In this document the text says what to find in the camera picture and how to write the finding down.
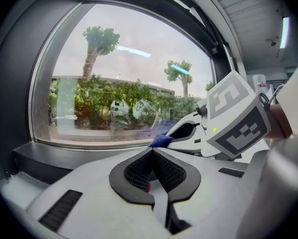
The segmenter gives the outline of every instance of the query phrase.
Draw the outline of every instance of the glass pane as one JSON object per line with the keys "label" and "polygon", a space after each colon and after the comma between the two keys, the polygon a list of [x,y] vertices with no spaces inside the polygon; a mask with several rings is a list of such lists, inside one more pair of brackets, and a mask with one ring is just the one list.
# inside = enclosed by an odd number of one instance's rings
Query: glass pane
{"label": "glass pane", "polygon": [[206,98],[209,57],[170,25],[96,4],[68,37],[49,90],[49,139],[64,144],[148,144]]}

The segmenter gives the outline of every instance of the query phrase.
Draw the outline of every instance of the brown object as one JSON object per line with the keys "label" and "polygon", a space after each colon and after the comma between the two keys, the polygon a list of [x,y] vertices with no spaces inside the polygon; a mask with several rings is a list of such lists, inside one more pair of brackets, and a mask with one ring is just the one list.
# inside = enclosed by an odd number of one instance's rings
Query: brown object
{"label": "brown object", "polygon": [[293,131],[292,131],[292,128],[290,127],[288,119],[287,119],[283,109],[281,108],[281,106],[280,105],[271,105],[270,112],[267,112],[267,116],[268,116],[272,130],[269,132],[269,134],[266,136],[266,138],[284,139],[283,133],[280,130],[280,126],[278,125],[276,120],[278,120],[279,124],[281,125],[282,129],[284,130],[284,132],[286,134],[286,138],[291,136]]}

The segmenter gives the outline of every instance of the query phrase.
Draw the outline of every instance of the tree trunk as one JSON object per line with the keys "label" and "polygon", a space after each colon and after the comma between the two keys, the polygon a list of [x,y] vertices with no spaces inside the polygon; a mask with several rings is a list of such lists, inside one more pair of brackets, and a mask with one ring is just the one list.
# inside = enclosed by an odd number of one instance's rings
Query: tree trunk
{"label": "tree trunk", "polygon": [[98,50],[99,47],[95,48],[92,53],[87,54],[85,64],[83,67],[83,79],[89,80],[93,72],[93,67],[96,61],[96,58],[103,52],[104,48]]}
{"label": "tree trunk", "polygon": [[188,97],[188,76],[182,75],[183,97]]}

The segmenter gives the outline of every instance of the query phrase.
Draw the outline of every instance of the sky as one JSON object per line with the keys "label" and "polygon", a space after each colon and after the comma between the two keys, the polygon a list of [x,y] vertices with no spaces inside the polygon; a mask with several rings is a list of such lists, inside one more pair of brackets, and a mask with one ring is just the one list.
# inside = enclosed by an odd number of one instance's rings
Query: sky
{"label": "sky", "polygon": [[151,54],[150,57],[115,48],[108,55],[98,56],[93,73],[106,78],[153,83],[174,90],[183,96],[181,81],[169,82],[164,69],[169,60],[192,64],[193,82],[188,93],[206,98],[205,86],[212,80],[209,57],[188,37],[150,15],[116,5],[96,4],[77,24],[68,37],[55,66],[54,76],[81,76],[87,56],[87,27],[113,28],[120,34],[119,44]]}

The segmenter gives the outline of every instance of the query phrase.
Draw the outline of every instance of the white cube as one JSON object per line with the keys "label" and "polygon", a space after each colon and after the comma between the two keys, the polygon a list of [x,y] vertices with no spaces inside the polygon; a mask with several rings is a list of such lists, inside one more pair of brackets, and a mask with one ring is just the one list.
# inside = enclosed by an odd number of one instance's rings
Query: white cube
{"label": "white cube", "polygon": [[206,141],[222,153],[235,158],[270,130],[262,104],[236,71],[208,91]]}

